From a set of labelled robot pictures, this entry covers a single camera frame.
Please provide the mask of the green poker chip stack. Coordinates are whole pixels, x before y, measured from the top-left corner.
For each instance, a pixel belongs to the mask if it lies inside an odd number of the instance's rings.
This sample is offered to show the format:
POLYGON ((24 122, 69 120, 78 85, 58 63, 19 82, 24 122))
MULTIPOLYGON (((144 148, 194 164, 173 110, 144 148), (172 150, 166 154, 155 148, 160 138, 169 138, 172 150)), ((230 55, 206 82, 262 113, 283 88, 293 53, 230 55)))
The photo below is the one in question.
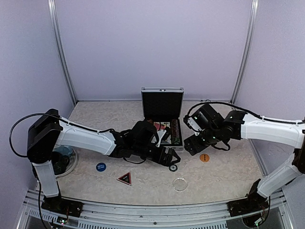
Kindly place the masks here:
POLYGON ((181 144, 181 141, 179 138, 174 138, 173 139, 173 145, 180 145, 181 144))

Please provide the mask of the blue playing card deck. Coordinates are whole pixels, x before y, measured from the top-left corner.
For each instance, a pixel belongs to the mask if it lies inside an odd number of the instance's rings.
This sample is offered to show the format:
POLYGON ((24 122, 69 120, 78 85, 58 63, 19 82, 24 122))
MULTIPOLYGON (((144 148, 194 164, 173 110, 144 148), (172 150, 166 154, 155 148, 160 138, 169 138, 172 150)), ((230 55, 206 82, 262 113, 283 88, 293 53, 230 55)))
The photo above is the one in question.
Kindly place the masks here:
POLYGON ((166 144, 166 145, 171 145, 172 144, 172 137, 171 137, 171 135, 165 134, 162 137, 161 143, 162 144, 166 144))

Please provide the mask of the single green poker chip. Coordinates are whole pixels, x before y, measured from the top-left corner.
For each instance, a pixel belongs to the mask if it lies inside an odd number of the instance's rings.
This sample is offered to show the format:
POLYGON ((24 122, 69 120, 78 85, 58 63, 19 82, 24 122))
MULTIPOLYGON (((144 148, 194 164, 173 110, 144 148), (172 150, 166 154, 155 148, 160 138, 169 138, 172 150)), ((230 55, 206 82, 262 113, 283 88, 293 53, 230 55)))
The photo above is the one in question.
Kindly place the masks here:
POLYGON ((177 171, 177 169, 178 169, 178 166, 177 166, 177 165, 171 165, 171 166, 169 166, 169 170, 172 171, 172 172, 177 171))

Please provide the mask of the red playing card deck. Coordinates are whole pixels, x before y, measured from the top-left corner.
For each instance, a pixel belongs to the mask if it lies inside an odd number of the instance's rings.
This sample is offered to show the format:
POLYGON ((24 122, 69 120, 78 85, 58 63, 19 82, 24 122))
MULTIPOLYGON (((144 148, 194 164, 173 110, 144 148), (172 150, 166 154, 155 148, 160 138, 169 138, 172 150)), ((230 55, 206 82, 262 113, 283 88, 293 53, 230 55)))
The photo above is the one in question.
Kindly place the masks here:
POLYGON ((156 129, 163 130, 165 128, 171 128, 170 122, 154 122, 153 125, 156 127, 156 129))

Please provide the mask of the aluminium poker case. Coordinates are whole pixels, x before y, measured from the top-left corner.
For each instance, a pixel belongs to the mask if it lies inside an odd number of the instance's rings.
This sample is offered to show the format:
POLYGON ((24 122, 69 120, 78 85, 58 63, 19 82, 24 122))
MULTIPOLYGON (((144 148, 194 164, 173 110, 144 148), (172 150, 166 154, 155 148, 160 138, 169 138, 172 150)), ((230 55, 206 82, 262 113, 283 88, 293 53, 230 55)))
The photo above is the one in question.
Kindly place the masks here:
POLYGON ((183 138, 180 123, 180 114, 183 103, 184 89, 182 87, 142 87, 142 110, 145 119, 151 119, 152 122, 170 122, 173 119, 178 120, 180 131, 180 145, 173 145, 172 131, 172 144, 165 147, 172 147, 176 151, 183 151, 183 138))

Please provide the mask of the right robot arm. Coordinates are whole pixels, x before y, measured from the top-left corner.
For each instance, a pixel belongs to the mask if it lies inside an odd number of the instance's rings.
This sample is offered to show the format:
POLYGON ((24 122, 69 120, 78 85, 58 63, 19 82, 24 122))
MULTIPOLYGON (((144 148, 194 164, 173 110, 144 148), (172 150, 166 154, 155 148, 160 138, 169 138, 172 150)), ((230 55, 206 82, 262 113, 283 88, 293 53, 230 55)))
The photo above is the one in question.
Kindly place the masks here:
POLYGON ((305 172, 305 122, 260 116, 235 105, 226 117, 222 117, 212 102, 196 104, 198 110, 188 112, 184 123, 194 134, 184 140, 184 148, 192 156, 208 147, 216 147, 223 142, 226 146, 231 139, 254 139, 281 143, 294 148, 289 158, 268 176, 253 185, 249 197, 244 200, 244 208, 255 211, 263 200, 274 191, 293 181, 305 172))

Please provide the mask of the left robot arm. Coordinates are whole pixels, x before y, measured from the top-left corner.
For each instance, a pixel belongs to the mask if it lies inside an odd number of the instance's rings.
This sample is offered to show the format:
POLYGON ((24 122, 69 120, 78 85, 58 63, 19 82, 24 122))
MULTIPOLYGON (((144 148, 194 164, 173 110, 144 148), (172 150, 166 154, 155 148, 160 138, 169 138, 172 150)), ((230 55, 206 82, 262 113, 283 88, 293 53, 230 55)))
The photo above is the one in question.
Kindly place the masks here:
POLYGON ((28 129, 27 158, 36 172, 47 202, 56 212, 62 212, 67 202, 60 197, 60 188, 55 178, 51 155, 56 146, 71 146, 98 152, 114 158, 131 155, 150 160, 165 167, 181 161, 172 148, 161 146, 169 130, 157 130, 146 121, 138 121, 132 129, 117 132, 114 129, 98 130, 72 122, 50 109, 38 113, 39 119, 28 129))

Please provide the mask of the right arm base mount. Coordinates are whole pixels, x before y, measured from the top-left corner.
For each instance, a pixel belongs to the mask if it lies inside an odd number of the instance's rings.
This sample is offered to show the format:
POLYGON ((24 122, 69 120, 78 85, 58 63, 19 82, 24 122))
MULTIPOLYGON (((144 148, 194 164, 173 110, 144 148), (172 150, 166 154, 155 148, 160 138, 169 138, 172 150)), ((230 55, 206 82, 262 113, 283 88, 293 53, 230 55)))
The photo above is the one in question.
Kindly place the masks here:
POLYGON ((270 207, 267 198, 259 195, 257 189, 251 190, 246 198, 228 202, 227 206, 231 217, 260 211, 270 207))

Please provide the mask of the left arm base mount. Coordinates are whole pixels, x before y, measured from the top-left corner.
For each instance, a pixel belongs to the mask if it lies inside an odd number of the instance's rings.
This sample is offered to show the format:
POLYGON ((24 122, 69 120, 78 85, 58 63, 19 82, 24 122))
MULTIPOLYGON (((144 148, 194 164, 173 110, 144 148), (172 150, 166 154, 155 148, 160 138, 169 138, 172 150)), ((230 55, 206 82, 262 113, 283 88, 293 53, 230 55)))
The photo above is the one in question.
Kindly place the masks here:
POLYGON ((56 197, 44 197, 41 207, 50 212, 79 218, 82 212, 83 203, 62 198, 61 193, 59 193, 56 197))

